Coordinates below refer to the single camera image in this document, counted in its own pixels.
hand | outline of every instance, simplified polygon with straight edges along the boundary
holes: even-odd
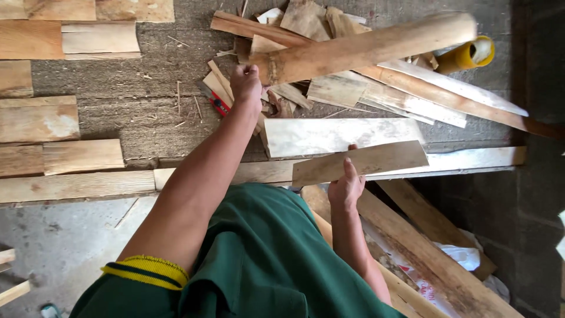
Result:
[[[357,149],[357,145],[349,145],[349,150]],[[356,210],[357,199],[365,188],[365,176],[358,176],[351,159],[344,159],[345,175],[338,181],[332,181],[328,188],[329,203],[334,209],[342,211]]]
[[[240,105],[238,107],[251,108],[257,114],[261,112],[261,94],[267,88],[261,85],[257,65],[236,66],[229,85],[232,87],[234,104]]]

